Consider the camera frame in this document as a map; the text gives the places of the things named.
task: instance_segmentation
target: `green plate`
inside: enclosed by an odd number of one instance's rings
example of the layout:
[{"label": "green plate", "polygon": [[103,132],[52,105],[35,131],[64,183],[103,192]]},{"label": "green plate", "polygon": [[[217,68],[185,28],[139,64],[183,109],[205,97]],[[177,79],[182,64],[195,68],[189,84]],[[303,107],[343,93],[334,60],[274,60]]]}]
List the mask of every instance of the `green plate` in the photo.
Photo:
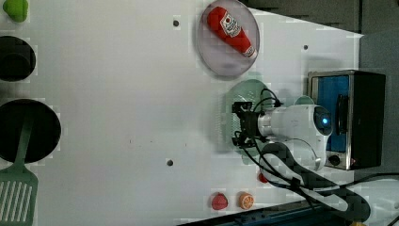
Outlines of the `green plate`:
[{"label": "green plate", "polygon": [[[261,101],[262,98],[271,97],[270,93],[267,91],[263,92],[263,97],[261,98],[262,89],[266,88],[266,85],[256,79],[249,79],[247,81],[243,81],[237,85],[235,85],[227,94],[226,94],[226,133],[225,139],[230,144],[230,146],[239,154],[242,155],[243,162],[246,165],[252,164],[252,161],[247,157],[246,153],[235,147],[232,144],[231,138],[234,137],[235,131],[241,131],[240,120],[236,114],[231,113],[231,106],[234,102],[252,102],[252,108]],[[271,107],[272,101],[265,101],[262,105],[258,106],[258,110],[266,109]],[[261,141],[257,140],[258,146],[260,150],[263,148],[264,144]],[[256,151],[256,148],[247,149],[249,154],[252,156],[259,155]]]}]

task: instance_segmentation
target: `green spatula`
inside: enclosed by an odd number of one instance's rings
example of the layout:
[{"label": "green spatula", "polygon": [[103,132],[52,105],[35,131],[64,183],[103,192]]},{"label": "green spatula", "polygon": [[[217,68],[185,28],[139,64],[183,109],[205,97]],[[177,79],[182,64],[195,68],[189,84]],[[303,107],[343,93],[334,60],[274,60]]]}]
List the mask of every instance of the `green spatula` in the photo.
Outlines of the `green spatula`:
[{"label": "green spatula", "polygon": [[38,178],[24,166],[33,121],[26,111],[15,162],[0,170],[0,225],[33,224]]}]

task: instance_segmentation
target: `wire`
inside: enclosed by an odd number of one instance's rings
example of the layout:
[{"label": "wire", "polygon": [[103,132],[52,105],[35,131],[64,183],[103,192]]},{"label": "wire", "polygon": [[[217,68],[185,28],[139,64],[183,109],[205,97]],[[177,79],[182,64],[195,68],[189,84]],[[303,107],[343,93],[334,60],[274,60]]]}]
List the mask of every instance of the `wire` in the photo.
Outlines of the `wire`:
[{"label": "wire", "polygon": [[[235,131],[234,135],[235,135],[236,138],[238,138],[238,137],[237,137],[237,133],[241,133],[241,132]],[[257,144],[256,142],[255,142],[255,147],[257,147],[257,151],[258,151],[258,153],[259,153],[260,150],[259,150],[258,144]],[[273,171],[270,171],[269,169],[266,169],[264,166],[262,166],[260,163],[258,163],[258,162],[252,157],[252,155],[250,155],[250,153],[247,151],[246,148],[241,147],[241,149],[247,154],[247,156],[249,157],[249,159],[250,159],[253,163],[255,163],[259,168],[261,168],[262,170],[265,170],[266,172],[272,174],[272,175],[275,176],[275,177],[279,177],[280,179],[282,179],[282,180],[284,180],[284,181],[286,181],[286,182],[289,182],[289,181],[290,181],[290,180],[284,178],[281,174],[279,174],[279,173],[276,171],[276,169],[274,169],[274,168],[270,165],[269,162],[265,161],[265,159],[263,159],[263,161],[264,161],[264,162],[267,164],[267,166],[268,166],[270,169],[272,169]]]},{"label": "wire", "polygon": [[262,91],[261,91],[261,98],[263,97],[263,92],[264,92],[264,91],[270,92],[270,93],[273,95],[273,97],[276,98],[276,102],[274,103],[275,107],[279,107],[279,106],[282,105],[282,102],[279,100],[279,98],[277,98],[276,94],[275,94],[272,90],[270,90],[270,89],[268,89],[268,88],[262,89]]},{"label": "wire", "polygon": [[270,89],[268,89],[268,88],[262,89],[262,91],[261,91],[261,98],[262,98],[262,95],[263,95],[263,92],[264,92],[264,91],[269,91],[269,92],[274,96],[274,98],[278,99],[277,96],[276,96],[276,94],[275,94],[272,90],[270,90]]},{"label": "wire", "polygon": [[340,188],[346,188],[348,186],[354,186],[354,185],[357,185],[358,183],[365,182],[365,181],[367,181],[367,180],[369,180],[371,178],[380,177],[380,176],[399,176],[399,172],[375,173],[375,174],[363,177],[363,178],[361,178],[361,179],[359,179],[357,181],[351,182],[349,184],[342,185],[342,186],[340,186]]},{"label": "wire", "polygon": [[315,156],[316,158],[318,158],[318,157],[319,157],[319,156],[317,156],[316,152],[314,151],[314,148],[311,146],[311,144],[310,144],[310,143],[306,142],[306,141],[305,141],[305,140],[303,140],[303,139],[299,139],[299,138],[290,138],[290,139],[299,140],[299,141],[302,141],[302,142],[304,142],[304,143],[308,144],[308,146],[311,148],[311,151],[313,152],[314,156]]},{"label": "wire", "polygon": [[[276,169],[274,169],[274,168],[270,165],[269,162],[267,162],[267,160],[264,158],[264,156],[263,156],[263,154],[261,153],[261,151],[260,151],[260,149],[259,149],[259,147],[258,147],[258,144],[257,144],[256,142],[255,142],[255,148],[256,148],[256,150],[258,151],[258,154],[261,156],[261,159],[264,161],[264,163],[266,163],[266,165],[267,165],[271,170],[273,170],[273,171],[278,175],[278,177],[279,177],[280,179],[284,180],[284,181],[287,182],[288,184],[291,184],[291,183],[296,179],[296,178],[294,177],[293,179],[289,180],[289,179],[283,177],[279,172],[276,171]],[[301,195],[302,197],[304,197],[305,200],[306,200],[306,202],[308,202],[309,206],[311,207],[311,209],[312,209],[313,211],[315,211],[314,206],[313,206],[313,204],[311,203],[311,199],[309,198],[309,196],[308,196],[307,194],[305,194],[305,192],[304,192],[302,189],[300,189],[300,187],[304,187],[304,186],[302,186],[302,185],[300,184],[300,182],[299,182],[299,184],[297,184],[297,185],[298,185],[298,189],[296,189],[295,191],[296,191],[299,195]]]},{"label": "wire", "polygon": [[263,102],[265,102],[265,101],[267,101],[267,100],[274,100],[275,103],[277,103],[277,102],[279,101],[279,99],[276,99],[276,98],[274,98],[274,97],[266,97],[266,98],[264,98],[264,99],[261,99],[261,101],[258,102],[258,103],[255,105],[255,108],[253,108],[252,112],[255,112],[256,108],[258,108],[258,106],[259,106],[261,103],[263,103]]},{"label": "wire", "polygon": [[387,226],[393,226],[393,224],[395,224],[397,221],[399,221],[399,216],[396,217],[389,225]]}]

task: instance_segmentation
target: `ketchup bottle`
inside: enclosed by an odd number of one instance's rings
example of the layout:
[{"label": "ketchup bottle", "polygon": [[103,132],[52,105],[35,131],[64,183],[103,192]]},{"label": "ketchup bottle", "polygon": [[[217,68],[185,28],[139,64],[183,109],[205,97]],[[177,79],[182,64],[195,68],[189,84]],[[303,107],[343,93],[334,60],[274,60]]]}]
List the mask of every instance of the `ketchup bottle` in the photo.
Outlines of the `ketchup bottle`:
[{"label": "ketchup bottle", "polygon": [[211,29],[235,50],[249,58],[255,58],[258,55],[241,25],[225,8],[212,9],[207,19]]}]

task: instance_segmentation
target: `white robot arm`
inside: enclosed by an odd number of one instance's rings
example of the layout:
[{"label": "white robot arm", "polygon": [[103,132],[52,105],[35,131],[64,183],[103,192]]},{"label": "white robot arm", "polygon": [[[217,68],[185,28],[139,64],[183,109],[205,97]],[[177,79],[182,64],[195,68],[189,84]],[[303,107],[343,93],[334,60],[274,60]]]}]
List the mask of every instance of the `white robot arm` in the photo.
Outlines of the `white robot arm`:
[{"label": "white robot arm", "polygon": [[[273,186],[290,189],[340,217],[366,225],[389,225],[399,218],[399,181],[365,180],[339,186],[315,173],[326,163],[332,132],[330,115],[323,107],[279,106],[254,112],[249,103],[234,103],[232,108],[242,129],[240,137],[233,138],[234,145],[245,152],[256,146],[259,163],[248,156]],[[261,151],[255,138],[266,143]]]}]

